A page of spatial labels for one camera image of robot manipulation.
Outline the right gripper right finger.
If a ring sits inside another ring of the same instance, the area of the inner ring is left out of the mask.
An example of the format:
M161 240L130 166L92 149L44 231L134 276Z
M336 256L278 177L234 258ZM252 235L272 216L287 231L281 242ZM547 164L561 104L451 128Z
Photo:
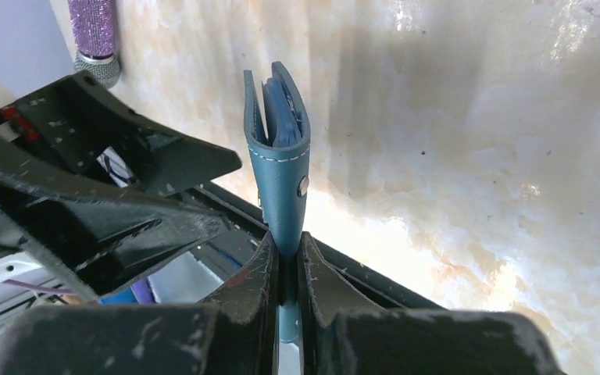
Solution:
M559 374L545 335L514 312L385 309L304 233L298 248L304 374Z

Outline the blue leather card holder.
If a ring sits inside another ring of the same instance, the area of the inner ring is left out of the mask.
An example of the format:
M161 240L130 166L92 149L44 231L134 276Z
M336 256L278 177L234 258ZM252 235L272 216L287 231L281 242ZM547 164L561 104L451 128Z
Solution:
M276 61L271 73L260 102L252 72L244 72L243 128L263 221L279 253L279 338L291 343L300 333L296 256L309 188L311 127L287 68Z

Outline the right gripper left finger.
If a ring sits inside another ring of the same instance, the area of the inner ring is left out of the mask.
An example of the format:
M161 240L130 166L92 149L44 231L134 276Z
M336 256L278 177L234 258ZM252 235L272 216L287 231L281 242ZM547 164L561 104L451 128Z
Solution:
M267 234L197 303L31 309L0 344L0 374L275 374L277 260Z

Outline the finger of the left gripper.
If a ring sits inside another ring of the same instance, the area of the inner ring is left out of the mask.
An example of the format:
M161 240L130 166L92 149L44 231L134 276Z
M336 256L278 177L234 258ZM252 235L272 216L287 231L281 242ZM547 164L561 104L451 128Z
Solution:
M0 245L100 298L226 233L224 216L74 175L0 138Z
M174 195L242 166L236 152L136 113L86 71L22 97L20 115L30 123L28 141L48 146L64 169L83 174L112 149L137 187L153 195Z

